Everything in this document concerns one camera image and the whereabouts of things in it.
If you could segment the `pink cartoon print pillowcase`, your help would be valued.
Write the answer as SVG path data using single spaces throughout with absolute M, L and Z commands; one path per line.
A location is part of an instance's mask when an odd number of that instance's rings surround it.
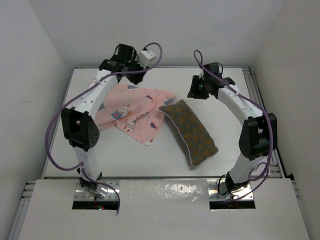
M 162 89 L 118 84 L 105 97 L 94 122 L 99 130 L 116 127 L 148 147 L 165 118 L 159 107 L 171 105 L 176 97 Z

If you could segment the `grey orange dotted pillow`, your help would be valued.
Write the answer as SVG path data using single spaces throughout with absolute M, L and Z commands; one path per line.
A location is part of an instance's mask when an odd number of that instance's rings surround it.
M 215 141 L 184 100 L 160 106 L 159 110 L 191 167 L 197 168 L 218 153 Z

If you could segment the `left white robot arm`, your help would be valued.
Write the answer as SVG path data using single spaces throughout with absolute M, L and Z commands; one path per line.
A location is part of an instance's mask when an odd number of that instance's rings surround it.
M 145 75 L 156 55 L 147 48 L 136 51 L 132 46 L 119 44 L 113 56 L 105 59 L 90 84 L 90 91 L 80 97 L 79 102 L 66 107 L 61 112 L 63 135 L 72 146 L 80 167 L 79 184 L 88 195 L 103 199 L 108 187 L 99 179 L 102 172 L 97 166 L 94 147 L 98 143 L 100 131 L 94 122 L 96 114 L 104 106 L 104 99 L 122 77 L 137 85 Z

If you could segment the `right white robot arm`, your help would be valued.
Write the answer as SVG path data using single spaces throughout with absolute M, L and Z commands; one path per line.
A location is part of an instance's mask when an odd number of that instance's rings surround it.
M 207 99 L 214 96 L 233 113 L 241 124 L 238 141 L 240 154 L 226 174 L 224 187 L 230 194 L 250 181 L 268 176 L 270 159 L 277 147 L 277 117 L 267 113 L 258 103 L 244 96 L 236 83 L 222 77 L 219 63 L 199 64 L 201 74 L 192 78 L 188 98 Z

